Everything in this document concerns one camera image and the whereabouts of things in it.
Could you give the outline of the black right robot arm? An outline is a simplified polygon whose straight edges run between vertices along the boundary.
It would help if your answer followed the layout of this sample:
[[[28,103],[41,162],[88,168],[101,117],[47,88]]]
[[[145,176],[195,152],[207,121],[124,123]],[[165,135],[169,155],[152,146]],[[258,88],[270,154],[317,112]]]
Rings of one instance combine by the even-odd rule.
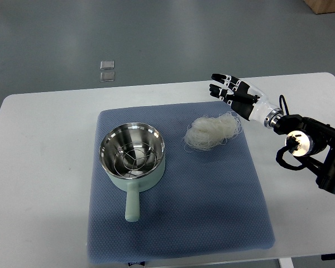
[[[318,187],[335,195],[335,128],[298,114],[278,116],[270,126],[286,135],[276,162],[289,170],[309,169]]]

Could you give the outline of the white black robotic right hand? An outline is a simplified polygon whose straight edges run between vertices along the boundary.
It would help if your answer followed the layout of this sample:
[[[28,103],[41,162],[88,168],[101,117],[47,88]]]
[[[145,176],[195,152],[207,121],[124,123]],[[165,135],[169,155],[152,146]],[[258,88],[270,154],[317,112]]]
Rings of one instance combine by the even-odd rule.
[[[284,116],[283,110],[270,103],[268,96],[256,86],[226,74],[214,73],[211,78],[219,84],[209,85],[210,95],[227,103],[243,119],[273,128]]]

